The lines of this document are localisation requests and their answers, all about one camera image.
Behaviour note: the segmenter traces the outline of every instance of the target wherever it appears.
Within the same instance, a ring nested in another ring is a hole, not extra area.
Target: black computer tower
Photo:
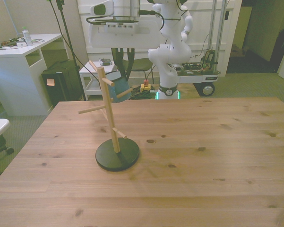
[[[73,61],[59,61],[43,71],[42,78],[55,107],[60,101],[77,101],[82,92]]]

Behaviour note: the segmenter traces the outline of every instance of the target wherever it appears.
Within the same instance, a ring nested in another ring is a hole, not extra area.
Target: caster wheel
[[[215,91],[215,87],[213,85],[212,82],[210,83],[200,83],[197,85],[197,91],[199,93],[200,96],[211,96],[214,91]]]
[[[7,148],[6,149],[6,153],[8,154],[8,155],[11,155],[12,153],[14,153],[14,149],[13,148]]]

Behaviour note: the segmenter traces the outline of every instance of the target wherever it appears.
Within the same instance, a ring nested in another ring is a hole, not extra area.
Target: white cabinet
[[[50,61],[67,58],[61,34],[31,38],[44,41],[20,49],[0,50],[0,101],[9,116],[48,115],[52,104],[41,74]],[[62,53],[60,59],[54,55],[55,50]]]

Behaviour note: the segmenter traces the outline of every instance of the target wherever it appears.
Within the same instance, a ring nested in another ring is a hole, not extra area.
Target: blue mug
[[[113,103],[120,103],[130,98],[131,92],[117,98],[118,94],[129,89],[128,82],[122,77],[120,71],[108,72],[106,78],[115,84],[114,87],[108,85],[109,96],[113,98]]]

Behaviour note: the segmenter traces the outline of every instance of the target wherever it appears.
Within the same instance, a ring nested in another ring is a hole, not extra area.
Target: wooden mug tree
[[[110,140],[102,143],[95,154],[96,161],[100,167],[108,171],[122,171],[133,166],[138,159],[139,148],[136,142],[127,138],[127,136],[120,132],[114,124],[114,118],[112,113],[111,101],[113,98],[109,97],[108,85],[115,86],[114,82],[108,80],[105,76],[104,67],[96,67],[92,61],[89,61],[89,64],[94,68],[94,70],[99,75],[99,82],[102,91],[104,105],[97,106],[91,109],[79,111],[79,114],[88,113],[91,111],[106,110],[105,118],[108,121],[109,129],[112,138]],[[117,98],[131,92],[132,89],[128,89],[117,95]]]

